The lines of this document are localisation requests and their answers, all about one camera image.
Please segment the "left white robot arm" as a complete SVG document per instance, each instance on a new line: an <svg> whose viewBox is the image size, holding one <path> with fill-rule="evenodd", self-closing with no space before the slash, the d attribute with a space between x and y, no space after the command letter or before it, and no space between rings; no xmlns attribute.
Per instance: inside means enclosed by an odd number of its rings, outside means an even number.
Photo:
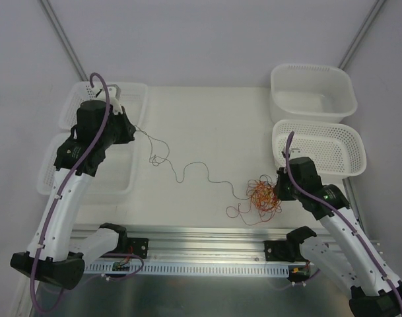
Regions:
<svg viewBox="0 0 402 317"><path fill-rule="evenodd" d="M70 242L84 195L112 145L134 141L135 126L125 108L87 100L77 109L77 123L57 149L52 190L38 229L10 266L23 275L62 289L74 289L84 269L104 254L123 256L128 249L123 226L104 223L83 242Z"/></svg>

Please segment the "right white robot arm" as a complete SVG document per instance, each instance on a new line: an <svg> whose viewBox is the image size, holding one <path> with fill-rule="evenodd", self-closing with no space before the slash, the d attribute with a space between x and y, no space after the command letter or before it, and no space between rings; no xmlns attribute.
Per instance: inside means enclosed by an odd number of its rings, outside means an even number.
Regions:
<svg viewBox="0 0 402 317"><path fill-rule="evenodd" d="M359 225L348 200L335 185L324 185L308 157L277 170L275 195L299 201L328 231L342 254L331 251L307 226L289 232L275 256L312 262L349 298L354 316L402 316L402 279L386 264Z"/></svg>

